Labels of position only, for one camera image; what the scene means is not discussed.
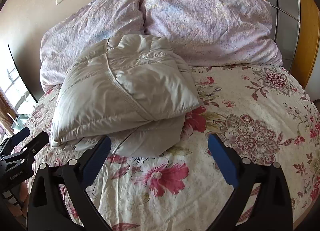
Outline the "floral bed sheet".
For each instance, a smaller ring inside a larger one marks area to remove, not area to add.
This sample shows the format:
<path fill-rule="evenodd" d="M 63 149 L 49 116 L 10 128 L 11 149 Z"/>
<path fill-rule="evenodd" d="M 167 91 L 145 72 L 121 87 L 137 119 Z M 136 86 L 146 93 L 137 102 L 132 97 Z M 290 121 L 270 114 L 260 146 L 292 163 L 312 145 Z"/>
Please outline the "floral bed sheet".
<path fill-rule="evenodd" d="M 256 230 L 279 230 L 292 198 L 302 214 L 319 198 L 319 112 L 288 72 L 275 67 L 195 69 L 206 101 L 187 117 L 185 141 L 160 159 L 122 159 L 108 164 L 110 180 L 98 187 L 103 214 L 115 230 L 199 230 L 240 183 L 235 153 L 245 162 L 282 167 L 289 190 L 272 189 Z"/>

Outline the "wooden headboard with grey panels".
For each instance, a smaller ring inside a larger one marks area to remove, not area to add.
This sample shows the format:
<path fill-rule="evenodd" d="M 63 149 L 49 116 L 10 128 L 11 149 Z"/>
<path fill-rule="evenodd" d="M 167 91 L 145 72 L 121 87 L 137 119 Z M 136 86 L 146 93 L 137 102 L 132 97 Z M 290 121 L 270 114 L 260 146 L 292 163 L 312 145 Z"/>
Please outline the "wooden headboard with grey panels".
<path fill-rule="evenodd" d="M 319 48 L 319 9 L 313 0 L 266 0 L 271 4 L 271 38 L 284 67 L 306 87 Z"/>

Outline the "right lilac pillow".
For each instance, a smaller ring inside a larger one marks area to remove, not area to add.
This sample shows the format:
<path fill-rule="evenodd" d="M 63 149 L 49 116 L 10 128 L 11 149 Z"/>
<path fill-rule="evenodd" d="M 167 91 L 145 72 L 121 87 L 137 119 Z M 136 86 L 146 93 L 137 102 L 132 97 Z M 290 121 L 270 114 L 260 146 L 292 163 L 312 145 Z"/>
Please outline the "right lilac pillow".
<path fill-rule="evenodd" d="M 264 0 L 141 0 L 147 34 L 168 39 L 191 66 L 282 65 Z"/>

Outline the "left lilac pillow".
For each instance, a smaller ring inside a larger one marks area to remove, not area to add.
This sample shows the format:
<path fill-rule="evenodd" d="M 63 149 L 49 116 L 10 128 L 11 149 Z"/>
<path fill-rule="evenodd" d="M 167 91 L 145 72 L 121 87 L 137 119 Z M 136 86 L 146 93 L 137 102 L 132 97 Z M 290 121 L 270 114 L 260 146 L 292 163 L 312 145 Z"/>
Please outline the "left lilac pillow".
<path fill-rule="evenodd" d="M 140 0 L 93 0 L 50 28 L 40 47 L 43 91 L 62 84 L 69 67 L 87 48 L 114 36 L 143 34 Z"/>

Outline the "lilac pillow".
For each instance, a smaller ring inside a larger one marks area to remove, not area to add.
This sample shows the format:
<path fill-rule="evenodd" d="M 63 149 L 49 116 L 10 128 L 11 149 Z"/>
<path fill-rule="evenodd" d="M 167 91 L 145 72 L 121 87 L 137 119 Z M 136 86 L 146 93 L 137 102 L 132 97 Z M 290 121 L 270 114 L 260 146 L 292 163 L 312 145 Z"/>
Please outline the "lilac pillow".
<path fill-rule="evenodd" d="M 62 84 L 69 67 L 87 48 L 114 36 L 143 34 L 140 0 L 93 0 L 50 28 L 40 47 L 43 91 Z"/>
<path fill-rule="evenodd" d="M 282 65 L 264 0 L 141 0 L 147 34 L 168 39 L 191 66 Z"/>

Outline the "beige puffer jacket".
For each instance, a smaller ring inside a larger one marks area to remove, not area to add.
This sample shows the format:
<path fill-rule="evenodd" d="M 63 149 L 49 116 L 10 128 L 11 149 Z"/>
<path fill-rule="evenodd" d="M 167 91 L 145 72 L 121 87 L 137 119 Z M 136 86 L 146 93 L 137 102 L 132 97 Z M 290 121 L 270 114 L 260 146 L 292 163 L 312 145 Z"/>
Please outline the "beige puffer jacket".
<path fill-rule="evenodd" d="M 50 145 L 83 151 L 108 136 L 112 153 L 157 157 L 180 141 L 186 114 L 200 105 L 189 66 L 165 37 L 111 37 L 70 67 Z"/>

